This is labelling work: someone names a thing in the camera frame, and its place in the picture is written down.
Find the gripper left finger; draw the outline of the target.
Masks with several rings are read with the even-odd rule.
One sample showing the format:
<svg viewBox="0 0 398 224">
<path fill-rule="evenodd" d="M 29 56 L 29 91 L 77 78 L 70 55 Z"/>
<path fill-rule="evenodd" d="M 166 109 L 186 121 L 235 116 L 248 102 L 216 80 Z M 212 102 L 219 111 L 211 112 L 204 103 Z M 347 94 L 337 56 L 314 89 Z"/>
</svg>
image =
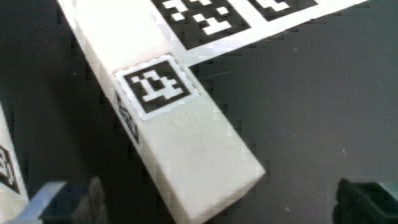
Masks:
<svg viewBox="0 0 398 224">
<path fill-rule="evenodd" d="M 99 177 L 47 182 L 6 224 L 109 224 Z"/>
</svg>

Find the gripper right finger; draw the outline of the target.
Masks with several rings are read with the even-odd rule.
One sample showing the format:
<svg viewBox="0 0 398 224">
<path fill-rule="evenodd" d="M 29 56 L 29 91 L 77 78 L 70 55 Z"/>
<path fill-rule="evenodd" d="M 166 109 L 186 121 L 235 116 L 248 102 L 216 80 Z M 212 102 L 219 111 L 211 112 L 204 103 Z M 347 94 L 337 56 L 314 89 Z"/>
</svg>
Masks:
<svg viewBox="0 0 398 224">
<path fill-rule="evenodd" d="M 398 182 L 337 184 L 333 224 L 398 224 Z"/>
</svg>

